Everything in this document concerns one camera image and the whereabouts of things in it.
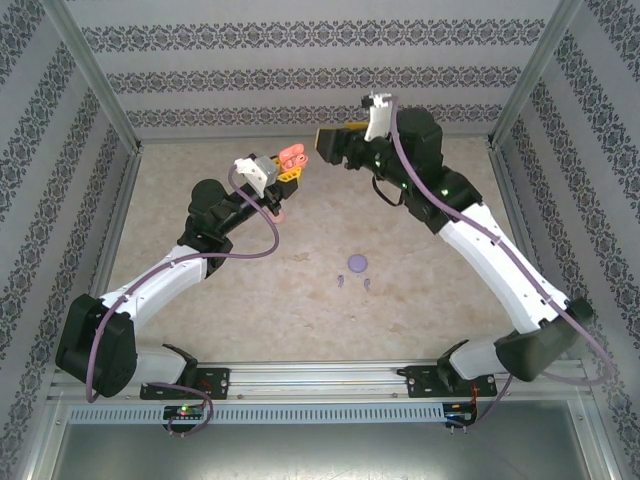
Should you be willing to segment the coral rectangular charging case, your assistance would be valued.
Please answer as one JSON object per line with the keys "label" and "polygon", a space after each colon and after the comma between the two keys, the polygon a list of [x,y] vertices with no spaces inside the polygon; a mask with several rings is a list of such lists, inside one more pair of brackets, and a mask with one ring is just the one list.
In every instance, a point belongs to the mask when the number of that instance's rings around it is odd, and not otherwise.
{"label": "coral rectangular charging case", "polygon": [[[290,170],[290,169],[296,168],[296,167],[302,167],[303,168],[306,165],[308,160],[302,165],[297,165],[296,161],[295,161],[295,157],[297,155],[300,155],[300,154],[306,155],[305,154],[304,145],[301,144],[301,143],[297,143],[297,144],[291,145],[291,146],[281,150],[279,152],[279,154],[278,154],[278,160],[280,161],[281,170],[282,171],[287,171],[287,170]],[[290,168],[290,169],[285,169],[284,166],[283,166],[283,162],[286,161],[289,158],[292,158],[294,160],[294,166],[292,168]]]}

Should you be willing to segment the left small circuit board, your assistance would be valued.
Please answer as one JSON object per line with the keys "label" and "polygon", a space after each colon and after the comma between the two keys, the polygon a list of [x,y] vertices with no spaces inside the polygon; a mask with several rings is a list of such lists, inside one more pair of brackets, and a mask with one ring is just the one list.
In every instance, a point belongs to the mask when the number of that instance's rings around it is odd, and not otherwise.
{"label": "left small circuit board", "polygon": [[204,417],[205,409],[201,405],[179,405],[165,406],[163,411],[163,419],[169,420],[185,420],[200,421]]}

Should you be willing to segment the small circuit board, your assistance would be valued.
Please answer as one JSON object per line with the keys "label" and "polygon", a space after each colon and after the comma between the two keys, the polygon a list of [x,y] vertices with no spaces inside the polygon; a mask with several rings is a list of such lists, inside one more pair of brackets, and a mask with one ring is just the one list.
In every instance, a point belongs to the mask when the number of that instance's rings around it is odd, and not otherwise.
{"label": "small circuit board", "polygon": [[450,422],[470,425],[477,419],[477,407],[474,405],[445,404],[443,408],[445,417]]}
{"label": "small circuit board", "polygon": [[179,405],[165,406],[163,411],[163,419],[169,420],[185,420],[200,421],[204,417],[205,409],[201,405]]}

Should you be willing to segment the right small circuit board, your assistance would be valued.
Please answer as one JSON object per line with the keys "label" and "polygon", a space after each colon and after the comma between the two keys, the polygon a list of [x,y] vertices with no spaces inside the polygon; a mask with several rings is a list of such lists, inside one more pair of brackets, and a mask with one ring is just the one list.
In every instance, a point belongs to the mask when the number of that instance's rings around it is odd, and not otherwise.
{"label": "right small circuit board", "polygon": [[445,417],[450,422],[470,425],[477,419],[477,407],[474,405],[445,404],[443,408]]}

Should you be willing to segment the grey metal sheet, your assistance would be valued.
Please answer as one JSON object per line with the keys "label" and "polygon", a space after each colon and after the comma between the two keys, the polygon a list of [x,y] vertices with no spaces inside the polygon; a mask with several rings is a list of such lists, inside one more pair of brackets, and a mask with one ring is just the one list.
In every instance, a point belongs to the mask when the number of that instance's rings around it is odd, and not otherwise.
{"label": "grey metal sheet", "polygon": [[590,480],[565,402],[435,423],[67,426],[52,480]]}

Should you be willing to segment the aluminium side rail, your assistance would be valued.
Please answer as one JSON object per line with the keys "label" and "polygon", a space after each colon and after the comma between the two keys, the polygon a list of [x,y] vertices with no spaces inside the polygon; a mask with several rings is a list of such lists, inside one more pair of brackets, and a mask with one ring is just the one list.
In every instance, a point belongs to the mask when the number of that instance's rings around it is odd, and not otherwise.
{"label": "aluminium side rail", "polygon": [[533,267],[539,269],[534,248],[530,240],[529,231],[527,230],[525,217],[521,212],[520,203],[516,195],[516,191],[511,183],[511,177],[503,155],[497,147],[493,147],[491,145],[487,147],[487,153],[511,228],[513,236],[512,242],[527,261]]}
{"label": "aluminium side rail", "polygon": [[141,152],[135,150],[97,161],[65,255],[67,277],[74,281],[68,303],[82,294],[107,291],[140,159]]}

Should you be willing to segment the aluminium frame post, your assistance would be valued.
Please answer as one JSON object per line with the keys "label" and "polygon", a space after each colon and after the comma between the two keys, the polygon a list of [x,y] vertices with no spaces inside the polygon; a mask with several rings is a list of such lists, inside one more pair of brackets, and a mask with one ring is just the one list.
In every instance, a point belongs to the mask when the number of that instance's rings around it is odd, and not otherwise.
{"label": "aluminium frame post", "polygon": [[540,39],[522,70],[513,92],[507,99],[491,133],[487,137],[490,150],[495,150],[508,136],[512,125],[539,81],[560,40],[573,21],[583,0],[559,0]]}
{"label": "aluminium frame post", "polygon": [[138,151],[140,140],[81,28],[73,18],[66,0],[39,1],[67,49],[74,57],[82,75],[96,95],[110,123],[125,144],[127,151],[129,153]]}

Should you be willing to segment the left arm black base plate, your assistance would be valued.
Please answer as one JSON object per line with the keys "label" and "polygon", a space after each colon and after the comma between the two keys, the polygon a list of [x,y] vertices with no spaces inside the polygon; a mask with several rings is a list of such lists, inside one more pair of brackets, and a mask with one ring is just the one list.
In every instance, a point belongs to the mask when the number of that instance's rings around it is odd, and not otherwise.
{"label": "left arm black base plate", "polygon": [[203,400],[194,390],[206,394],[211,400],[226,400],[230,385],[228,368],[195,368],[183,373],[172,388],[143,384],[142,400]]}

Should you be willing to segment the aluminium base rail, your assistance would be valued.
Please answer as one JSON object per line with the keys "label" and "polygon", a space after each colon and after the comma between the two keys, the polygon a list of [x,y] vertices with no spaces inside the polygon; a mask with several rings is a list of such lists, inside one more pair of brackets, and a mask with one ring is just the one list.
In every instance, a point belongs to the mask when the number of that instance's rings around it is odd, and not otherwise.
{"label": "aluminium base rail", "polygon": [[[472,397],[457,398],[410,398],[406,380],[396,371],[410,365],[435,365],[426,360],[399,362],[266,362],[266,363],[203,363],[199,368],[228,368],[230,385],[226,401],[294,401],[303,402],[347,402],[385,401],[387,399],[433,399],[466,401]],[[550,374],[571,380],[585,380],[586,372],[581,361],[560,360],[548,368]],[[506,373],[490,374],[497,391],[508,379]],[[563,398],[572,396],[576,390],[571,385],[554,381],[548,376],[538,376],[535,381],[522,382],[515,377],[510,384],[515,395],[525,399]],[[46,400],[62,399],[69,404],[84,403],[85,386],[69,374],[56,370],[47,392]]]}

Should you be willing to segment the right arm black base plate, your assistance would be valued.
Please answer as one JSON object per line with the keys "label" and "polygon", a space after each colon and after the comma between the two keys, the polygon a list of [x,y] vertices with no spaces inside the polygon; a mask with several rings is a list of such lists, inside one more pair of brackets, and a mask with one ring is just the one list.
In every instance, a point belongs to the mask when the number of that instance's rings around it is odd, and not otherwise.
{"label": "right arm black base plate", "polygon": [[493,398],[498,393],[491,375],[465,380],[453,369],[436,365],[410,365],[396,373],[405,378],[410,398]]}

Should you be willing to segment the aluminium frame strut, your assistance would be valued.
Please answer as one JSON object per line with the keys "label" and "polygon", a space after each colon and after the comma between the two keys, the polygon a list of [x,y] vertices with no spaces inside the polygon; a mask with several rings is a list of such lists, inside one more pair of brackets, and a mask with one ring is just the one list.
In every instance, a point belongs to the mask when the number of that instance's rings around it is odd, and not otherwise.
{"label": "aluminium frame strut", "polygon": [[52,480],[61,452],[70,407],[60,398],[47,400],[14,480]]}
{"label": "aluminium frame strut", "polygon": [[568,400],[572,424],[590,480],[624,480],[596,402],[586,396]]}

